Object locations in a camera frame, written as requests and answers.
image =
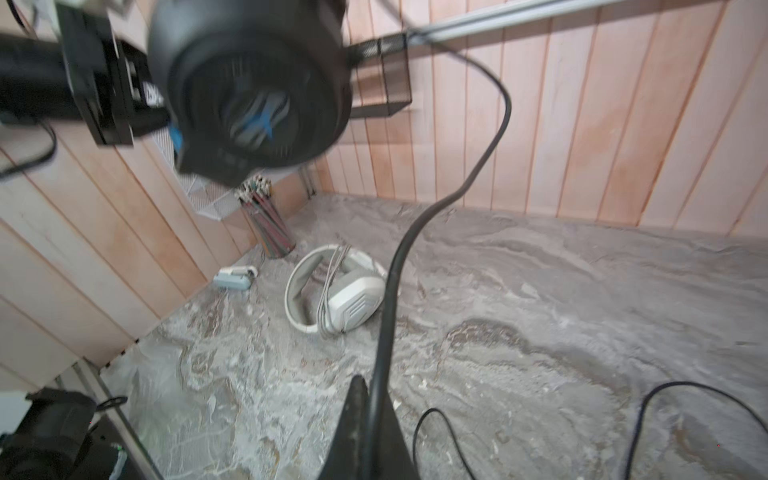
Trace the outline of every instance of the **white headphone ear cup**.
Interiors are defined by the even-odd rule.
[[[328,292],[330,332],[349,332],[373,315],[384,298],[384,279],[370,270],[354,269],[336,279]]]

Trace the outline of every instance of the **wire mesh shelf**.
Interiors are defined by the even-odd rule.
[[[235,197],[234,189],[194,174],[180,174],[176,171],[174,143],[167,128],[154,132],[152,138],[160,148],[166,165],[174,172],[195,213],[212,220],[222,220],[240,208],[240,201]]]

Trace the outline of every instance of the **wooden plank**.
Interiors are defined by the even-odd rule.
[[[502,81],[513,105],[509,126],[496,148],[493,210],[525,212],[550,27],[550,20],[542,20],[504,32]],[[501,118],[504,105],[499,104]]]
[[[432,21],[467,12],[466,0],[431,0]],[[465,38],[449,46],[463,51]],[[467,65],[449,54],[432,59],[435,102],[435,181],[437,198],[452,193],[464,183],[466,139]]]
[[[0,223],[3,299],[78,356],[104,365],[133,343],[104,312]]]
[[[328,171],[333,179],[333,191],[338,194],[348,194],[349,188],[346,186],[346,176],[341,161],[339,145],[333,145],[326,151],[326,162],[328,164]]]
[[[353,104],[355,104],[355,101],[357,101],[357,104],[361,105],[362,98],[360,97],[359,93],[357,70],[352,71],[352,90]],[[348,128],[352,130],[352,140],[355,144],[357,164],[360,169],[360,177],[362,178],[363,189],[366,192],[366,196],[376,197],[376,178],[373,175],[373,163],[371,159],[371,150],[368,146],[366,121],[362,119],[350,120]]]
[[[0,154],[0,167],[7,164]],[[157,326],[158,316],[24,175],[0,184],[0,216],[133,338]]]
[[[333,180],[331,180],[331,173],[328,170],[328,160],[326,160],[325,155],[315,160],[315,168],[317,170],[317,177],[320,180],[322,191],[328,194],[332,193]]]
[[[34,392],[37,387],[0,365],[0,392]]]
[[[211,220],[210,218],[202,217],[194,212],[192,204],[190,203],[187,195],[181,190],[178,180],[174,176],[174,172],[165,162],[163,154],[157,145],[153,141],[141,141],[134,144],[136,150],[141,152],[146,159],[146,153],[149,153],[157,169],[165,177],[166,182],[170,186],[170,189],[176,194],[176,198],[181,202],[182,207],[187,211],[192,221],[197,226],[197,230],[205,239],[205,243],[210,248],[210,252],[214,255],[216,260],[221,266],[229,266],[240,259],[240,251],[237,249],[232,236],[227,231],[227,228],[218,221]],[[129,151],[130,149],[119,149],[121,152]]]
[[[552,20],[528,189],[530,214],[558,213],[596,21],[596,10]]]
[[[768,237],[768,175],[766,173],[763,173],[760,185],[731,230],[731,235],[736,237]]]
[[[346,126],[344,133],[341,134],[339,141],[336,143],[336,149],[341,159],[348,193],[352,195],[365,195],[366,190],[362,185],[360,166],[357,163],[355,141],[352,137],[352,128],[349,125]]]
[[[83,124],[55,125],[59,141],[131,226],[141,242],[185,297],[205,277],[114,148],[99,148]]]
[[[768,31],[768,3],[728,3],[640,221],[672,228]]]
[[[347,20],[349,23],[349,37],[352,41],[358,42],[373,38],[370,0],[351,0],[347,11]],[[362,104],[378,104],[385,100],[380,65],[358,68],[356,72],[356,85],[359,89]],[[368,148],[371,159],[371,171],[368,171],[366,164],[363,164],[361,168],[364,184],[368,185],[368,191],[371,191],[371,178],[369,176],[369,173],[371,173],[373,186],[378,196],[394,198],[395,186],[392,179],[392,162],[389,157],[386,121],[382,118],[368,118],[364,121],[365,130],[360,126],[363,121],[352,122],[353,137],[358,155],[360,155],[360,151]]]
[[[431,21],[429,2],[402,0],[402,13],[414,25]],[[432,49],[428,46],[409,50],[411,71],[411,142],[416,201],[437,200],[435,185],[435,97],[432,89]]]
[[[664,4],[598,219],[636,225],[701,60],[722,2]]]
[[[503,0],[469,0],[469,10],[491,7]],[[504,30],[492,30],[473,35],[468,40],[467,55],[501,76],[502,41]],[[498,104],[501,95],[485,75],[475,68],[467,71],[467,115],[464,172],[475,167],[498,129]],[[494,152],[464,196],[464,205],[491,208],[496,154]]]
[[[277,213],[284,219],[291,218],[306,205],[309,199],[298,171],[273,185],[272,201]]]
[[[78,357],[0,298],[0,363],[42,388]]]
[[[49,145],[45,143],[48,135],[40,130],[3,131],[2,135],[5,153],[16,162]],[[27,177],[156,316],[163,318],[184,302],[178,287],[64,145],[50,164]]]
[[[118,154],[131,173],[161,213],[168,226],[176,234],[184,249],[207,280],[214,278],[221,265],[210,252],[205,239],[192,221],[184,206],[168,186],[160,169],[142,150],[120,148]]]
[[[368,146],[368,131],[365,120],[351,120],[349,128],[352,129],[352,139],[357,153],[357,163],[360,166],[362,187],[368,197],[376,197],[376,178],[373,174],[373,161],[371,149]]]
[[[237,249],[240,251],[240,255],[245,255],[256,246],[256,236],[253,234],[253,230],[248,225],[248,220],[241,209],[235,210],[230,216],[223,219],[221,223],[230,232],[232,240],[234,240]]]
[[[312,194],[323,191],[323,186],[320,185],[320,177],[317,174],[317,159],[308,162],[303,166],[307,180],[310,183]]]
[[[559,217],[598,218],[659,7],[646,0],[600,11]]]
[[[768,168],[768,48],[712,151],[676,230],[725,234]]]
[[[381,2],[370,3],[373,21],[373,34],[377,37],[402,30],[398,20],[385,10]],[[399,2],[394,6],[399,11]],[[411,112],[400,111],[386,119],[387,138],[389,140],[389,159],[392,165],[392,185],[395,198],[414,201],[416,199],[413,177],[413,146],[411,144]]]

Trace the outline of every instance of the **gray marble surface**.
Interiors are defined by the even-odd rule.
[[[257,247],[249,292],[208,287],[106,368],[168,480],[314,479],[349,380],[368,376],[378,314],[332,340],[294,330],[283,289],[339,240],[389,264],[423,206],[316,197],[284,260]],[[705,382],[768,418],[768,247],[450,210],[406,264],[391,375],[410,445],[446,411],[478,478],[619,478],[642,396]],[[419,440],[424,479],[466,478],[446,427]],[[688,388],[651,404],[634,478],[766,478],[768,436]]]

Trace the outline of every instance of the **metal rail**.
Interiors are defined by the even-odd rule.
[[[622,1],[640,0],[520,0],[505,3],[419,27],[420,35],[410,35],[408,44],[424,44],[424,37],[430,41],[448,41]]]

